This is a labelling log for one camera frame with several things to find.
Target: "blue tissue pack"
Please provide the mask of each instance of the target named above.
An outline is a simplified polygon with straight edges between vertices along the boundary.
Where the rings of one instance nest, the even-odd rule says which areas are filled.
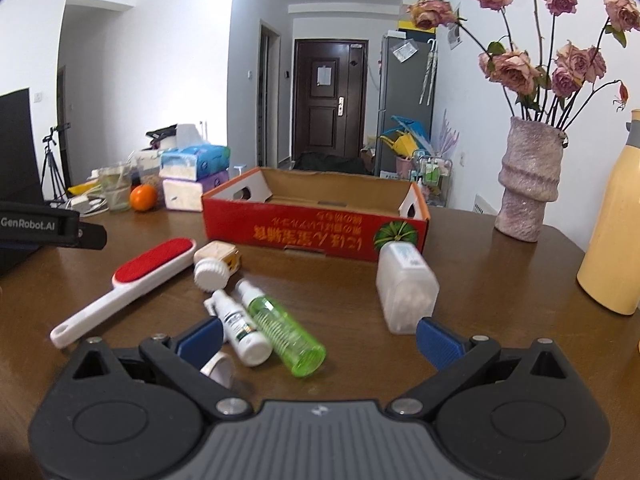
[[[228,170],[231,151],[226,146],[202,144],[162,152],[160,177],[197,182]]]

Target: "refrigerator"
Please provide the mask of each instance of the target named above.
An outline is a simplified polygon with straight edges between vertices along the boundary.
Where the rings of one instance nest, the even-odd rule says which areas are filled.
[[[380,107],[378,109],[376,163],[374,166],[376,176],[380,176],[381,171],[396,172],[396,154],[380,140],[381,134],[399,126],[391,118],[392,116],[401,116],[419,121],[427,133],[427,139],[431,139],[435,80],[433,81],[433,88],[431,88],[431,99],[428,98],[431,78],[426,82],[422,103],[420,103],[420,97],[430,62],[429,54],[434,45],[436,45],[435,34],[421,32],[418,35],[418,39],[414,38],[412,43],[418,51],[407,60],[401,62],[394,55],[394,51],[402,46],[405,41],[407,40],[388,36],[382,39]]]

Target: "brown door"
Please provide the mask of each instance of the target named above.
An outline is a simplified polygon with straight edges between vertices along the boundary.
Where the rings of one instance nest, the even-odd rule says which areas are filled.
[[[364,138],[367,41],[297,40],[294,159],[303,152],[355,157]]]
[[[58,148],[60,149],[60,162],[62,162],[62,178],[65,188],[71,186],[71,174],[69,172],[69,154],[66,148],[66,110],[65,110],[65,68],[58,70],[58,85],[56,89],[56,105],[58,107]]]

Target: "wall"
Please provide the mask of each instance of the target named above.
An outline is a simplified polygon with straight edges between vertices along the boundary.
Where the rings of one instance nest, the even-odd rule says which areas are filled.
[[[136,0],[97,0],[124,7]],[[42,138],[58,123],[56,77],[60,25],[66,0],[2,0],[0,2],[0,94],[31,89],[31,119],[38,164],[44,158]],[[33,93],[43,100],[33,103]],[[46,181],[46,196],[50,183]]]
[[[462,2],[462,16],[467,27],[481,42],[496,41],[506,32],[497,12],[480,9],[475,0]],[[580,48],[597,43],[606,20],[602,0],[578,0],[577,14],[558,19],[556,50],[570,38]],[[539,57],[533,20],[532,0],[514,0],[507,8],[515,43]],[[541,9],[543,35],[550,37],[551,18]],[[503,188],[497,181],[500,160],[506,148],[510,112],[499,85],[485,81],[478,69],[479,48],[463,34],[463,43],[451,51],[447,31],[438,30],[440,61],[434,110],[434,124],[442,123],[444,110],[454,129],[461,131],[458,156],[465,155],[465,165],[455,160],[454,189],[451,206],[470,210],[476,193],[500,209]],[[612,105],[618,87],[603,90],[569,129],[570,145],[564,151],[559,199],[546,208],[545,223],[559,228],[583,249],[587,247],[600,209],[607,177],[626,141],[625,123],[629,110],[640,102],[640,66],[634,59],[640,54],[640,34],[628,35],[627,50],[611,37],[602,42],[609,72],[604,81],[623,78],[631,92],[626,112],[616,113]]]
[[[284,0],[233,0],[228,64],[228,141],[234,164],[257,163],[257,95],[260,24],[280,35],[278,161],[289,156],[291,20]]]
[[[369,72],[367,74],[367,102],[364,121],[364,139],[375,136],[378,130],[380,104],[380,66],[382,36],[398,28],[398,20],[352,17],[294,18],[294,40],[336,39],[369,40]]]
[[[145,133],[207,121],[226,144],[232,0],[138,0],[100,10],[62,37],[73,179],[148,145]]]

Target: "yellow thermos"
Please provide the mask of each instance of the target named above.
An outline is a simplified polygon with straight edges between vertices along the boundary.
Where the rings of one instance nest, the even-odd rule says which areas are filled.
[[[631,316],[640,302],[640,110],[600,209],[578,283],[599,304]]]

